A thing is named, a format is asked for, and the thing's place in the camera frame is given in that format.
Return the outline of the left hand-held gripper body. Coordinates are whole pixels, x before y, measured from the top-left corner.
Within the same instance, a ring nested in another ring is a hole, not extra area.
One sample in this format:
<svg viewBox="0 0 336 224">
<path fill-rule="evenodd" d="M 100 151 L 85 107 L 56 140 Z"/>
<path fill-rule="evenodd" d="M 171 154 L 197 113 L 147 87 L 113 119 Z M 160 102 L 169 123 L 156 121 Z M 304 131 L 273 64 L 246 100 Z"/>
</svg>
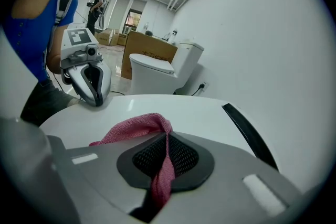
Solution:
<svg viewBox="0 0 336 224">
<path fill-rule="evenodd" d="M 61 78 L 64 84 L 72 84 L 67 73 L 71 67 L 101 61 L 98 41 L 88 28 L 66 29 L 60 53 Z"/>
</svg>

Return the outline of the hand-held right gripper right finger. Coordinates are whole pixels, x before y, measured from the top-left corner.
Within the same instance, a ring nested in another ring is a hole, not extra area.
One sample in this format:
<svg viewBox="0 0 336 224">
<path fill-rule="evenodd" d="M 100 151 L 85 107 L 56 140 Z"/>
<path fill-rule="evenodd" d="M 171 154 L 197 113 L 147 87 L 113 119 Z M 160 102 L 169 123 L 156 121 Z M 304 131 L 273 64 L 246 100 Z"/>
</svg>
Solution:
<svg viewBox="0 0 336 224">
<path fill-rule="evenodd" d="M 241 148 L 173 133 L 169 147 L 193 149 L 197 164 L 172 181 L 153 223 L 276 223 L 301 192 L 276 169 Z"/>
</svg>

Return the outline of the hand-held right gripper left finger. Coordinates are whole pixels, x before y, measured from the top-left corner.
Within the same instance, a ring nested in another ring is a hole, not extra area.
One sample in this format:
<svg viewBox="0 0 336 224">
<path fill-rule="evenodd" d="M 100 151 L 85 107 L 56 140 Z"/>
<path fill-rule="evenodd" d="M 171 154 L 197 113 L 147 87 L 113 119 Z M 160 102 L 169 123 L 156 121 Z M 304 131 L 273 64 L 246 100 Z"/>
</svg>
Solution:
<svg viewBox="0 0 336 224">
<path fill-rule="evenodd" d="M 152 177 L 139 170 L 134 155 L 159 149 L 165 157 L 165 134 L 67 149 L 48 136 L 58 172 L 78 215 L 78 223 L 150 223 L 160 211 L 151 195 Z"/>
</svg>

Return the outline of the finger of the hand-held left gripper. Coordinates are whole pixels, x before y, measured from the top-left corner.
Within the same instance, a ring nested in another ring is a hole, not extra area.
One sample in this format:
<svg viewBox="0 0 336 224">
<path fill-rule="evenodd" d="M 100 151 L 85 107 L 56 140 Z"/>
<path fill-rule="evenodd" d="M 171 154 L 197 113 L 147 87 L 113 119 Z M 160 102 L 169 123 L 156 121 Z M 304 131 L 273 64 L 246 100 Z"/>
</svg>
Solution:
<svg viewBox="0 0 336 224">
<path fill-rule="evenodd" d="M 89 63 L 88 87 L 94 99 L 106 99 L 111 85 L 111 69 L 102 61 Z"/>
<path fill-rule="evenodd" d="M 103 105 L 103 71 L 96 65 L 77 65 L 70 67 L 68 76 L 75 91 L 90 106 Z"/>
</svg>

